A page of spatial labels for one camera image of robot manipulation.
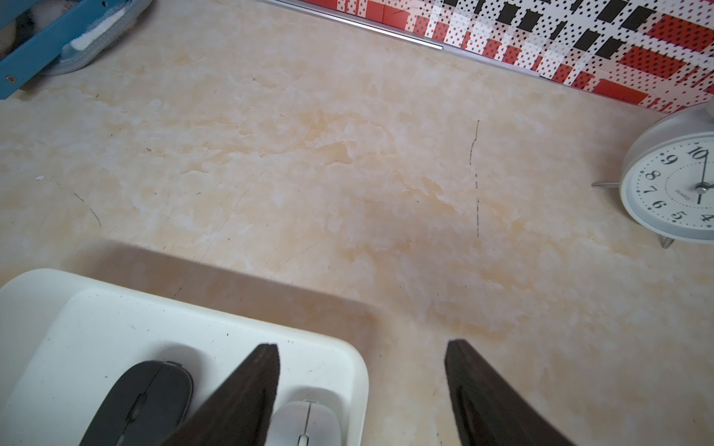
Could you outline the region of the silver mouse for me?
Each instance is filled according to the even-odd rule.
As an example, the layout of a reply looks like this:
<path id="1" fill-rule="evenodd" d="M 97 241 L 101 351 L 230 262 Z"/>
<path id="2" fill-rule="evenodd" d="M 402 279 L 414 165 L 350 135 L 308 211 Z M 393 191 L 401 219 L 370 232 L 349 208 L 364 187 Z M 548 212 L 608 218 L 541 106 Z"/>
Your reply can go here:
<path id="1" fill-rule="evenodd" d="M 340 422 L 335 413 L 325 405 L 312 401 L 292 401 L 273 414 L 265 444 L 340 446 Z"/>

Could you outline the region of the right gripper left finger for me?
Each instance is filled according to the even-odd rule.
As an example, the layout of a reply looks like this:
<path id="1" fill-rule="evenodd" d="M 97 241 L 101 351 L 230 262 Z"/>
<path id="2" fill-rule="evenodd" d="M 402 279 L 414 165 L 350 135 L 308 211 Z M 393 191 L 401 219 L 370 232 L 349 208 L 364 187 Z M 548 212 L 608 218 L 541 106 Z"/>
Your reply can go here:
<path id="1" fill-rule="evenodd" d="M 256 346 L 164 444 L 265 444 L 280 371 L 278 346 Z"/>

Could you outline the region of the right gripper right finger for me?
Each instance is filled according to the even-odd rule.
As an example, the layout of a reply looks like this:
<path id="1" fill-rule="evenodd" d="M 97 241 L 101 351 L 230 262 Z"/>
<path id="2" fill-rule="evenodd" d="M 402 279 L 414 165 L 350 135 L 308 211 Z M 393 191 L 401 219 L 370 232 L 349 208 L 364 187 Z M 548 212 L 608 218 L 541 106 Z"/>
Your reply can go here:
<path id="1" fill-rule="evenodd" d="M 570 445 L 465 339 L 444 358 L 452 410 L 463 445 Z"/>

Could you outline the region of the black mouse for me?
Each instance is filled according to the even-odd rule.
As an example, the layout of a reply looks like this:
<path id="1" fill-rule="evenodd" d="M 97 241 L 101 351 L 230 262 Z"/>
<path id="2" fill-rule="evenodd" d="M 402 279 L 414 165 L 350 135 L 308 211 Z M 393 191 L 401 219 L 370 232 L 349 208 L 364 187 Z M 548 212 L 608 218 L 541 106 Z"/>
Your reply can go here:
<path id="1" fill-rule="evenodd" d="M 193 377 L 176 362 L 140 362 L 115 382 L 82 445 L 160 445 L 186 418 Z"/>

